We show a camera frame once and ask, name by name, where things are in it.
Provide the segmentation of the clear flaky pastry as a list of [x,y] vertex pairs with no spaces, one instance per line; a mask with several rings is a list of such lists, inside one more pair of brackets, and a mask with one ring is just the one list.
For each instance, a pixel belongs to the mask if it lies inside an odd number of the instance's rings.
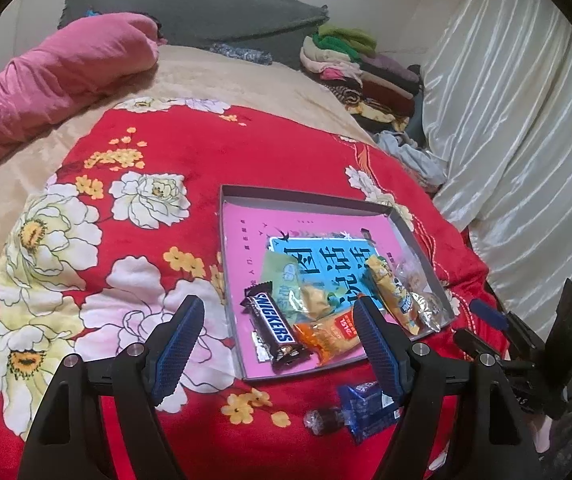
[[440,333],[451,322],[449,311],[432,292],[411,292],[420,333]]

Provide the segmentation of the yellow snack bar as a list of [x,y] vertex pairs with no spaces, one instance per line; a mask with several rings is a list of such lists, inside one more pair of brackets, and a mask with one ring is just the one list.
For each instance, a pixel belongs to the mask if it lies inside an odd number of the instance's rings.
[[366,267],[386,309],[409,334],[417,336],[420,326],[411,293],[379,255],[371,255],[366,260]]

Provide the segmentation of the blue snack pack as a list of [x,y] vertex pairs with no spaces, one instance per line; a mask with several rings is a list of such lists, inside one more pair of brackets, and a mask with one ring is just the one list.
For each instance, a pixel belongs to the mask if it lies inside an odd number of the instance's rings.
[[340,386],[337,391],[341,422],[356,444],[394,426],[401,418],[399,404],[383,392],[378,382]]

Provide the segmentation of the orange packaged cake snack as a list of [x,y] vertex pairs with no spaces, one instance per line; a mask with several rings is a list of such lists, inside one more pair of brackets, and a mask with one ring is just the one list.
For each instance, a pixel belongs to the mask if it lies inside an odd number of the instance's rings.
[[293,331],[301,344],[317,355],[319,365],[341,358],[361,344],[353,309],[329,314],[313,322],[295,323]]

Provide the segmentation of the light green pastry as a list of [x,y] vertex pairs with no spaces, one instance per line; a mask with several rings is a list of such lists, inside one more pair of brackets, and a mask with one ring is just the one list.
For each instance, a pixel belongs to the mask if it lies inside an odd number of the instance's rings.
[[265,252],[259,283],[269,283],[269,294],[291,326],[317,322],[349,309],[343,289],[327,285],[319,274],[306,278],[295,256],[282,252]]

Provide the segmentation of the Snickers chocolate bar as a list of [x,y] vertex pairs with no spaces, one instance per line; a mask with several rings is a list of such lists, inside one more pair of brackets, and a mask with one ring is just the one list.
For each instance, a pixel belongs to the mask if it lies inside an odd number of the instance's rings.
[[243,292],[241,305],[251,316],[252,325],[269,352],[273,371],[279,373],[307,360],[310,352],[295,336],[272,291],[272,282],[250,286]]

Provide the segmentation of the clear reddish pastry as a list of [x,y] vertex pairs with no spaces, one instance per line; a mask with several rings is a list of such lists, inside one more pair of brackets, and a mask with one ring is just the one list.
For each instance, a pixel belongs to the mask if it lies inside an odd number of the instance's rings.
[[429,301],[436,302],[436,296],[428,285],[421,263],[416,258],[406,258],[395,264],[395,275],[400,278],[404,286],[413,294],[418,294]]

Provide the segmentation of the round cake green label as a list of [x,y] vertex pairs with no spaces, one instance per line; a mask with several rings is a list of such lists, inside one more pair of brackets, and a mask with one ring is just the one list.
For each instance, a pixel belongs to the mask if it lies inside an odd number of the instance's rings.
[[310,410],[303,416],[303,426],[313,436],[320,437],[333,434],[347,426],[348,415],[342,408],[318,408]]

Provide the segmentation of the cream satin curtain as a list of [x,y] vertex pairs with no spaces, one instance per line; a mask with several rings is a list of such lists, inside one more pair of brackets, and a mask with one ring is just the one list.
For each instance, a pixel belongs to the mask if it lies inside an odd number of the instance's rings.
[[461,0],[423,66],[435,198],[540,335],[572,281],[572,26],[551,0]]

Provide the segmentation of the red floral blanket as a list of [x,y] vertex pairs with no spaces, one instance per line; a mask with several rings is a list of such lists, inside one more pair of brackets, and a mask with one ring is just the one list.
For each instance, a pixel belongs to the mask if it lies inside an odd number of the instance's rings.
[[205,326],[174,396],[159,411],[191,479],[368,479],[386,434],[354,444],[313,437],[302,419],[367,364],[251,386],[235,370],[224,304],[220,189],[290,188],[399,211],[458,309],[456,325],[496,348],[504,337],[473,316],[488,270],[402,167],[377,148],[241,106],[175,104],[103,113],[82,142],[124,128],[104,158],[106,181],[65,179],[66,160],[28,196],[0,256],[0,478],[19,470],[40,399],[61,359],[113,356],[145,338],[188,295]]

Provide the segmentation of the beige bed sheet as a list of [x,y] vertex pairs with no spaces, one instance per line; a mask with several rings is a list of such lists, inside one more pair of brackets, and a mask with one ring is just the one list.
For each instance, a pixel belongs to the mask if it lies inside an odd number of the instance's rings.
[[0,256],[28,196],[42,191],[47,179],[66,160],[72,164],[64,175],[70,181],[80,177],[106,181],[123,172],[123,167],[103,155],[122,148],[124,128],[104,140],[81,140],[104,112],[141,96],[157,100],[219,100],[291,119],[334,136],[369,140],[329,90],[292,68],[279,63],[262,66],[193,48],[165,46],[154,70],[138,75],[111,98],[77,114],[0,164]]

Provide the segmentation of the stack of folded clothes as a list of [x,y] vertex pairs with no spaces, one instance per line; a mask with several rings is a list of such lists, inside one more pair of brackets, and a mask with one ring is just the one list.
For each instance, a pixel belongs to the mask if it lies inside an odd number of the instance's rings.
[[300,65],[366,132],[407,133],[419,115],[420,69],[405,67],[376,47],[376,39],[361,29],[326,23],[303,39]]

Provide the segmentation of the blue patterned cloth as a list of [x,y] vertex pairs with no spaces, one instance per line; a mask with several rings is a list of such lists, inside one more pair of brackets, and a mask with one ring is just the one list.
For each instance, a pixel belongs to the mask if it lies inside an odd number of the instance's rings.
[[212,44],[210,47],[212,53],[224,55],[226,58],[235,58],[235,60],[246,61],[254,64],[269,66],[273,64],[273,57],[269,52],[250,49],[244,47],[235,47],[230,44]]

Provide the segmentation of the pink quilt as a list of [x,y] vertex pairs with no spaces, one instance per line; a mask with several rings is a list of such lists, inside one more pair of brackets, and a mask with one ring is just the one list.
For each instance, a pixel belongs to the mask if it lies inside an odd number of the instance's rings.
[[13,58],[0,72],[0,161],[151,70],[159,44],[153,18],[108,13],[79,18]]

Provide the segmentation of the grey headboard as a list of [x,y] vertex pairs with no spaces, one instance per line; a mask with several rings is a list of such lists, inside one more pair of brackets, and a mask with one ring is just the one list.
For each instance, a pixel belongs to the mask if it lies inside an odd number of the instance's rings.
[[58,26],[89,11],[147,14],[161,23],[172,46],[208,50],[228,44],[267,52],[291,68],[300,66],[304,38],[328,21],[325,6],[297,0],[64,0]]

